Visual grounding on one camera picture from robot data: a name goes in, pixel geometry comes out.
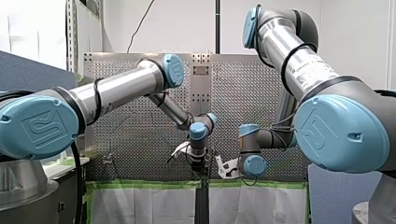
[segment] black cable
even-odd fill
[[[0,102],[34,93],[33,91],[8,91],[0,94]]]
[[[375,92],[380,94],[381,96],[396,97],[396,92],[395,91],[375,90]]]
[[[286,82],[286,67],[287,67],[287,65],[288,65],[288,63],[289,63],[290,58],[291,58],[298,50],[300,50],[300,49],[302,49],[302,48],[304,48],[304,47],[310,47],[314,52],[317,52],[317,51],[318,51],[318,48],[317,48],[317,46],[316,46],[315,44],[309,43],[309,42],[303,43],[303,44],[297,46],[296,48],[292,49],[292,50],[289,52],[288,56],[286,56],[285,60],[283,60],[283,63],[282,63],[281,69],[280,69],[280,77],[282,78],[283,87],[284,87],[284,88],[286,89],[286,91],[288,91],[291,95],[293,95],[293,93],[291,93],[291,91],[290,91],[290,89],[289,89],[289,86],[288,86],[288,83]]]
[[[241,157],[239,157],[239,159],[238,159],[238,163],[237,163],[238,169],[239,169],[239,167],[240,167],[240,162],[241,162]],[[249,186],[249,187],[255,186],[255,185],[257,184],[257,181],[259,180],[259,177],[256,175],[253,184],[248,184],[248,183],[245,181],[245,179],[242,177],[242,174],[241,174],[241,171],[240,171],[240,170],[239,170],[239,178],[241,179],[241,181],[242,181],[245,185],[247,185],[247,186]]]
[[[262,54],[261,54],[261,50],[260,50],[260,39],[259,39],[259,11],[260,11],[260,8],[262,8],[262,5],[260,5],[260,4],[258,4],[257,6],[256,6],[256,26],[255,26],[255,28],[254,28],[254,36],[255,36],[255,50],[257,51],[257,54],[259,55],[259,59],[260,59],[260,61],[262,61],[262,63],[264,63],[265,65],[267,65],[268,67],[270,67],[270,68],[274,68],[271,64],[269,64],[268,62],[266,62],[265,60],[264,60],[264,58],[262,57]]]
[[[249,187],[255,186],[255,185],[257,184],[257,180],[259,179],[259,178],[256,176],[256,177],[254,178],[253,184],[248,184],[248,183],[246,182],[246,180],[245,180],[244,178],[242,178],[241,175],[240,175],[239,177],[240,177],[240,179],[242,180],[242,182],[243,182],[245,185],[249,186]]]
[[[143,17],[142,17],[142,20],[140,20],[139,25],[137,26],[136,31],[134,31],[134,33],[132,34],[131,42],[129,43],[128,49],[126,50],[127,53],[129,53],[129,50],[130,50],[130,48],[131,48],[131,46],[132,46],[132,43],[134,42],[134,36],[137,34],[137,32],[139,32],[140,26],[142,25],[143,20],[144,20],[144,19],[146,18],[146,16],[148,15],[149,9],[151,8],[151,6],[152,6],[152,4],[154,3],[154,1],[155,1],[155,0],[152,0],[152,1],[150,2],[150,4],[148,5],[148,9],[146,10],[145,14],[144,14]]]
[[[82,212],[82,168],[81,162],[79,160],[78,149],[76,143],[73,141],[71,145],[73,151],[73,157],[76,164],[76,175],[77,175],[77,208],[76,208],[76,216],[75,216],[75,224],[79,224],[81,221],[81,212]]]
[[[100,77],[100,78],[97,78],[93,82],[93,90],[95,92],[96,111],[95,111],[95,117],[93,118],[93,120],[88,125],[94,124],[100,118],[100,114],[102,113],[102,98],[101,98],[100,92],[98,90],[98,83],[102,79],[103,78]]]
[[[22,97],[29,94],[32,94],[32,91],[9,91],[4,94],[0,94],[0,102],[4,100],[8,100],[11,98]],[[75,223],[79,224],[81,221],[81,212],[82,212],[82,168],[81,162],[79,160],[78,149],[76,143],[73,141],[71,145],[73,151],[73,157],[76,164],[76,174],[77,174],[77,208],[76,208],[76,216]]]

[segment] robot logo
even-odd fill
[[[306,143],[316,150],[322,149],[325,146],[326,141],[323,134],[327,132],[332,133],[325,122],[315,114],[311,114],[311,116],[308,117],[300,130],[300,134],[303,136]]]
[[[24,119],[21,124],[36,148],[42,148],[67,136],[67,130],[57,110],[38,113]]]

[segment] metal pole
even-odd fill
[[[216,54],[220,54],[220,0],[216,0]]]

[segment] metal frame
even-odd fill
[[[87,53],[84,58],[84,73],[89,79],[116,75],[134,67],[142,57],[162,55]],[[223,141],[218,144],[216,151],[227,161],[238,156],[239,125],[253,122],[269,127],[274,121],[281,80],[279,74],[263,65],[257,56],[205,54],[205,62],[202,62],[203,55],[179,54],[184,62],[186,78],[180,88],[169,92],[185,111],[194,115],[206,112],[217,114],[219,124],[212,133],[209,144],[213,147]],[[208,67],[209,73],[197,74],[197,71],[205,71],[200,67],[194,74],[194,67],[197,66],[205,69]],[[123,173],[118,177],[149,180],[192,179],[190,167],[184,160],[166,164],[166,156],[185,140],[187,134],[178,131],[172,121],[146,98],[139,98],[104,116],[93,125],[92,135],[86,133],[86,146],[96,148],[98,155],[88,169],[89,179],[101,179],[100,173],[106,167],[112,170],[110,173],[113,175],[116,172],[116,168],[103,164],[102,157],[108,149],[108,135],[111,130],[131,110],[136,115],[126,121],[117,134],[120,141],[117,143],[120,157],[117,169]],[[307,180],[306,166],[309,161],[299,148],[291,148],[286,152],[264,149],[262,154],[269,162],[264,179]],[[210,178],[219,178],[216,165],[213,165],[210,174]]]
[[[67,71],[78,71],[78,34],[77,34],[77,6],[76,0],[67,0],[66,28],[67,28]]]

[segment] gray partition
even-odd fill
[[[162,54],[90,53],[85,57],[85,76],[110,77],[133,69],[144,57]],[[183,85],[169,94],[194,115],[212,112],[219,117],[210,146],[226,161],[238,156],[238,127],[258,123],[269,127],[274,119],[280,77],[256,56],[179,54],[184,62]],[[186,140],[173,122],[154,103],[141,97],[100,118],[92,126],[87,145],[96,157],[88,169],[91,180],[127,178],[147,180],[189,180],[191,168],[184,158],[166,163],[175,147]],[[113,163],[104,164],[109,148]],[[281,152],[264,149],[268,171],[264,179],[305,181],[307,160],[298,148]],[[213,162],[211,178],[219,178]]]

